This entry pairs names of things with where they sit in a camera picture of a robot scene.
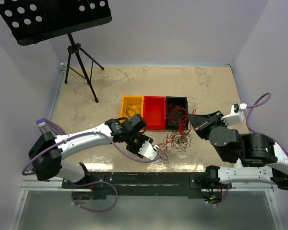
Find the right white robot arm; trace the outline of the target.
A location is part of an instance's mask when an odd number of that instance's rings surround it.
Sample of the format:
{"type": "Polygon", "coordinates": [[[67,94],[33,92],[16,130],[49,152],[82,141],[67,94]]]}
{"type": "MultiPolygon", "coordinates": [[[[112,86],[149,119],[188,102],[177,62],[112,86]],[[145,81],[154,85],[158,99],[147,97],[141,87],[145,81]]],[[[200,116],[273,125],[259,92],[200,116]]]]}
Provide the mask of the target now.
{"type": "Polygon", "coordinates": [[[288,156],[271,138],[256,133],[240,134],[230,129],[231,116],[220,111],[208,115],[189,114],[196,134],[208,140],[222,161],[240,163],[237,168],[208,166],[198,182],[205,188],[233,183],[275,184],[288,191],[288,156]]]}

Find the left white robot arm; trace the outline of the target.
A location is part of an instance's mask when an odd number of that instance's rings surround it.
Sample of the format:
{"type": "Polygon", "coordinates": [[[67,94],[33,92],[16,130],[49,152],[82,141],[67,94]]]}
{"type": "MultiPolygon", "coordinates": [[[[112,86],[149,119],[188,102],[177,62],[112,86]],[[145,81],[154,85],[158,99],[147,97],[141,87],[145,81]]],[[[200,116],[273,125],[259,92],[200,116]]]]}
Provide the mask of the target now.
{"type": "Polygon", "coordinates": [[[112,118],[104,123],[77,133],[53,135],[43,133],[30,149],[30,162],[22,175],[36,175],[39,181],[53,177],[69,180],[79,188],[89,185],[90,176],[83,163],[70,163],[67,158],[90,148],[125,143],[126,149],[134,154],[131,160],[152,162],[157,156],[153,140],[144,134],[147,123],[140,115],[130,118],[112,118]]]}

